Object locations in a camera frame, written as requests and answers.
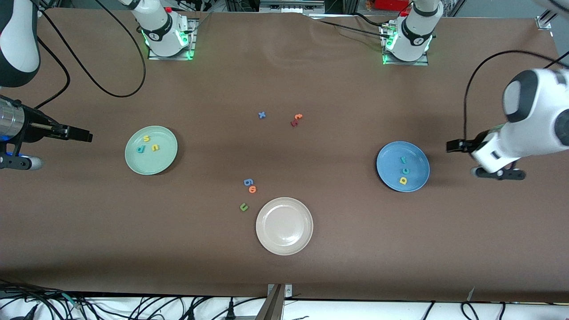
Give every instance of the white plate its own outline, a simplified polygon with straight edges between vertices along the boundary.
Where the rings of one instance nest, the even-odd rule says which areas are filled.
[[[276,198],[261,208],[257,216],[257,237],[265,249],[280,256],[304,249],[312,237],[312,216],[302,202]]]

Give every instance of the metal mounting plate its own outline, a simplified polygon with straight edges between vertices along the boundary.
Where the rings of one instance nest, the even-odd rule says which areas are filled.
[[[267,295],[269,295],[271,293],[271,289],[273,289],[273,286],[275,286],[274,284],[270,284],[269,288],[267,290]],[[284,285],[284,297],[285,298],[290,298],[292,297],[292,284],[285,284]]]

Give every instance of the brown tablecloth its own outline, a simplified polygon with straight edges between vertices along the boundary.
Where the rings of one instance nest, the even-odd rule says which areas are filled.
[[[104,87],[136,87],[138,54],[105,12],[48,13]],[[135,29],[130,13],[118,16]],[[374,31],[359,18],[333,21]],[[374,36],[299,14],[215,13],[193,61],[147,61],[143,89],[114,99],[42,19],[40,37],[72,77],[42,110],[94,139],[25,145],[45,167],[2,170],[0,276],[109,292],[254,296],[288,282],[309,298],[463,300],[475,286],[476,300],[566,300],[567,154],[525,158],[525,181],[498,182],[474,178],[470,157],[444,151],[461,137],[475,66],[509,49],[554,56],[550,33],[531,19],[468,18],[443,18],[436,32],[430,65],[404,67],[382,64]],[[469,136],[504,121],[513,76],[545,64],[490,61],[472,86]],[[34,106],[64,79],[42,51],[37,77],[2,94]],[[146,177],[127,167],[124,148],[149,125],[170,128],[179,154]],[[417,192],[395,192],[376,173],[379,149],[397,140],[429,158]],[[269,253],[255,234],[258,210],[280,196],[301,200],[314,219],[312,240],[293,256]]]

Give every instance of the cable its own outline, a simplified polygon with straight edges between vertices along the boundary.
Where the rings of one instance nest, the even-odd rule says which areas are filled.
[[[65,85],[56,94],[48,98],[46,101],[43,101],[42,103],[38,104],[34,109],[39,109],[48,104],[49,102],[51,102],[53,99],[59,97],[65,90],[67,90],[69,84],[71,83],[71,77],[69,76],[69,72],[67,71],[67,68],[63,65],[61,60],[59,60],[59,58],[55,55],[55,53],[51,51],[39,37],[38,37],[38,43],[47,51],[47,53],[51,55],[51,57],[55,60],[55,62],[57,62],[57,64],[61,67],[61,70],[63,70],[63,72],[65,73]]]
[[[370,19],[368,19],[366,16],[364,16],[363,14],[361,14],[361,13],[359,13],[359,12],[350,13],[350,15],[356,15],[356,16],[362,18],[363,20],[365,20],[367,23],[371,24],[372,26],[381,27],[381,23],[373,22],[373,21],[371,21]]]
[[[192,305],[190,305],[188,311],[186,311],[182,315],[182,317],[180,317],[180,320],[185,320],[186,317],[188,317],[189,320],[194,320],[195,318],[193,316],[193,311],[197,308],[197,306],[199,306],[200,304],[202,304],[203,302],[205,302],[211,298],[213,298],[213,297],[203,297],[200,301],[196,302],[196,304],[193,304],[193,301],[195,300],[195,298],[194,298],[194,300],[192,301]]]
[[[555,0],[548,0],[550,4],[552,4],[553,6],[555,6],[557,9],[563,11],[564,13],[569,13],[569,9],[565,6],[563,6],[561,3],[555,1]]]
[[[63,318],[63,316],[61,316],[61,314],[59,313],[59,311],[57,310],[57,308],[55,308],[53,306],[52,303],[50,303],[49,301],[47,301],[44,297],[38,295],[37,293],[31,292],[30,290],[28,290],[27,288],[21,287],[17,284],[13,284],[12,282],[6,281],[6,280],[2,280],[0,279],[0,282],[4,282],[6,285],[2,285],[1,287],[4,288],[4,291],[8,291],[8,290],[16,290],[20,293],[24,293],[24,294],[28,294],[29,296],[34,297],[36,300],[41,301],[44,305],[47,306],[48,310],[50,311],[50,315],[52,320],[55,320],[55,316],[54,313],[57,315],[57,317],[60,320],[65,320]]]
[[[0,310],[4,309],[5,306],[11,304],[12,302],[14,302],[14,301],[16,301],[16,300],[20,300],[20,299],[21,299],[21,298],[14,298],[14,299],[12,299],[11,301],[7,302],[5,305],[1,306],[1,307],[0,307]]]
[[[427,308],[427,312],[425,312],[425,315],[423,316],[422,320],[427,320],[428,314],[429,312],[431,312],[432,307],[435,305],[435,301],[431,301],[431,305],[429,305],[429,307]]]
[[[235,316],[235,311],[233,310],[233,297],[229,300],[229,307],[227,308],[227,315],[225,315],[225,320],[235,320],[237,317]]]
[[[83,63],[81,62],[81,60],[77,57],[77,55],[75,54],[75,52],[73,51],[73,49],[71,49],[71,46],[69,45],[69,43],[67,43],[66,39],[63,37],[63,35],[61,34],[61,32],[59,31],[59,29],[57,28],[57,26],[54,24],[54,22],[51,20],[51,18],[46,14],[46,12],[43,12],[43,15],[45,16],[45,18],[47,19],[47,21],[51,24],[51,26],[53,27],[53,30],[57,33],[57,35],[59,36],[59,38],[61,39],[61,41],[63,41],[63,44],[65,44],[65,46],[67,47],[67,49],[69,50],[69,52],[71,53],[71,55],[75,58],[75,61],[77,61],[77,63],[79,64],[79,66],[81,67],[81,69],[83,69],[83,71],[85,72],[85,74],[89,77],[89,79],[91,79],[91,81],[97,86],[97,88],[99,88],[100,90],[102,90],[103,92],[105,92],[106,94],[108,94],[109,96],[113,96],[115,98],[127,98],[130,97],[134,94],[136,94],[141,88],[142,85],[144,84],[145,80],[146,80],[146,63],[144,61],[144,55],[142,54],[141,48],[138,45],[136,39],[134,39],[134,36],[132,35],[132,33],[130,33],[130,31],[125,27],[125,25],[117,18],[115,17],[115,15],[109,11],[109,9],[107,9],[99,0],[95,0],[95,2],[97,2],[111,17],[113,17],[113,19],[121,25],[121,27],[126,31],[126,33],[129,34],[130,39],[134,42],[134,44],[137,47],[138,50],[138,54],[140,55],[141,58],[141,62],[142,62],[142,80],[141,83],[138,85],[138,88],[136,88],[134,91],[132,91],[131,93],[129,93],[128,95],[117,95],[115,93],[112,93],[110,91],[108,91],[107,89],[103,88],[98,82],[97,80],[95,80],[95,78],[93,78],[93,76],[91,75],[91,73],[89,73],[89,71],[87,70],[87,68],[85,68],[85,66],[83,65]]]
[[[332,22],[322,21],[322,20],[319,20],[319,21],[322,22],[322,23],[325,23],[325,24],[330,24],[331,26],[346,28],[346,29],[350,29],[350,30],[353,30],[353,31],[362,32],[362,33],[364,33],[364,34],[377,35],[377,36],[380,36],[380,37],[383,37],[383,38],[388,38],[388,37],[389,37],[388,35],[378,34],[378,33],[375,33],[375,32],[370,32],[370,31],[365,31],[365,30],[360,30],[360,29],[356,29],[356,28],[352,28],[352,27],[348,27],[348,26],[342,26],[341,24],[337,24],[337,23],[332,23]]]
[[[464,91],[464,101],[463,101],[463,134],[464,134],[464,140],[467,139],[467,98],[468,98],[468,91],[470,90],[470,86],[472,84],[472,80],[474,79],[474,76],[476,75],[476,73],[478,72],[478,70],[488,61],[490,61],[491,59],[497,57],[497,56],[501,56],[501,55],[505,55],[505,54],[525,54],[525,55],[530,55],[530,56],[535,56],[538,58],[541,58],[543,60],[548,60],[550,62],[554,62],[555,64],[559,64],[562,65],[565,68],[569,68],[569,65],[562,63],[561,61],[555,61],[555,59],[550,58],[548,56],[544,56],[541,54],[537,54],[535,52],[531,52],[531,51],[525,51],[525,50],[506,50],[506,51],[501,51],[498,52],[496,54],[493,54],[491,56],[489,56],[488,58],[484,59],[484,61],[482,61],[478,67],[476,67],[476,69],[474,69],[474,72],[472,72],[472,75],[470,76],[470,79],[468,80],[468,84],[466,85],[466,90]]]
[[[95,306],[95,307],[97,307],[97,308],[99,308],[101,311],[103,311],[103,312],[106,313],[106,314],[114,315],[114,316],[116,316],[116,317],[121,317],[121,318],[124,318],[124,319],[128,319],[128,318],[129,318],[127,315],[118,314],[118,313],[114,313],[114,312],[112,312],[112,311],[105,310],[105,309],[103,309],[101,306],[99,306],[99,305],[96,304],[96,303],[93,303],[92,305]]]
[[[242,305],[243,303],[247,303],[249,301],[253,301],[253,300],[259,300],[259,299],[265,299],[266,297],[258,297],[258,298],[251,298],[251,299],[247,299],[247,300],[243,300],[241,302],[235,303],[235,305],[233,305],[233,307],[236,307],[238,305]],[[226,313],[227,311],[229,311],[229,308],[223,310],[222,312],[218,313],[215,317],[212,318],[212,320],[217,319],[217,317],[223,315],[224,313]]]
[[[502,310],[500,311],[500,316],[498,317],[498,320],[502,320],[504,312],[506,311],[506,302],[500,302],[500,304],[502,305]]]
[[[565,52],[565,54],[563,54],[562,56],[557,58],[555,61],[549,62],[549,64],[546,65],[544,67],[544,69],[547,69],[547,68],[551,67],[552,65],[556,64],[557,62],[561,61],[561,59],[565,58],[567,55],[569,55],[569,51]]]
[[[170,303],[172,303],[172,302],[174,302],[174,301],[176,301],[176,300],[178,300],[178,299],[181,300],[182,298],[181,298],[181,297],[177,297],[177,298],[174,298],[174,299],[172,299],[172,300],[170,300],[170,301],[164,303],[161,307],[157,308],[156,310],[154,310],[153,313],[151,313],[151,314],[149,315],[148,320],[151,320],[152,317],[153,317],[156,313],[158,313],[158,311],[160,311],[162,308],[164,308],[164,307],[167,306],[168,304],[170,304]]]
[[[157,303],[158,301],[160,301],[160,300],[162,300],[162,299],[164,299],[164,298],[165,298],[165,297],[159,297],[159,298],[157,298],[156,300],[150,302],[148,305],[146,305],[144,308],[142,308],[142,310],[140,309],[140,308],[142,307],[142,304],[144,304],[144,302],[148,302],[148,301],[149,301],[150,299],[152,299],[152,298],[148,298],[148,299],[147,299],[146,301],[144,301],[144,302],[142,302],[142,299],[141,299],[141,304],[139,305],[138,312],[137,312],[137,316],[134,317],[134,318],[132,318],[134,312],[136,311],[136,309],[135,309],[135,310],[133,310],[133,312],[130,314],[129,318],[130,318],[130,319],[138,319],[138,317],[141,316],[141,314],[144,312],[144,310],[148,309],[151,305]]]
[[[476,311],[474,310],[474,307],[472,307],[472,305],[470,304],[470,302],[465,301],[463,303],[460,304],[460,311],[462,311],[464,318],[468,319],[468,320],[472,320],[469,316],[466,315],[466,312],[464,311],[464,306],[469,306],[470,310],[472,310],[472,313],[474,314],[474,317],[476,318],[476,320],[480,320],[478,318],[478,314],[476,314]]]
[[[500,315],[498,316],[498,320],[502,320],[502,317],[504,316],[504,312],[506,311],[506,302],[500,302],[500,304],[502,305],[502,309],[500,310]],[[474,307],[470,304],[470,302],[468,301],[464,301],[463,303],[460,304],[460,311],[462,311],[464,317],[468,320],[472,320],[469,316],[466,315],[466,311],[464,311],[464,306],[467,305],[470,307],[470,310],[472,310],[472,313],[474,314],[474,317],[476,318],[476,320],[479,320],[478,318],[478,314],[476,314],[476,311],[474,310]]]

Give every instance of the metal bracket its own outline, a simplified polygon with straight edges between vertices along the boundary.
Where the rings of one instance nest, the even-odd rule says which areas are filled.
[[[265,303],[259,310],[255,320],[282,320],[283,308],[285,306],[286,285],[273,285],[270,289],[269,296],[265,299]]]
[[[270,284],[270,285],[269,285],[269,289],[267,290],[267,296],[268,296],[269,294],[271,294],[271,290],[273,289],[274,286],[275,286],[275,285],[273,285],[273,284]],[[290,297],[292,297],[292,284],[285,284],[285,285],[284,285],[284,290],[285,290],[285,291],[284,291],[284,293],[285,293],[285,294],[284,294],[284,297],[285,297],[285,298],[290,298]]]
[[[176,61],[185,61],[185,60],[193,60],[194,52],[196,51],[196,41],[197,41],[197,28],[200,24],[200,19],[187,19],[187,27],[184,28],[186,31],[189,31],[188,34],[183,36],[187,37],[188,45],[184,47],[180,52],[173,56],[169,57],[162,57],[155,54],[152,50],[148,51],[148,59],[149,60],[176,60]]]
[[[557,17],[557,13],[551,10],[545,10],[540,16],[535,17],[535,24],[540,30],[551,29],[551,21]]]

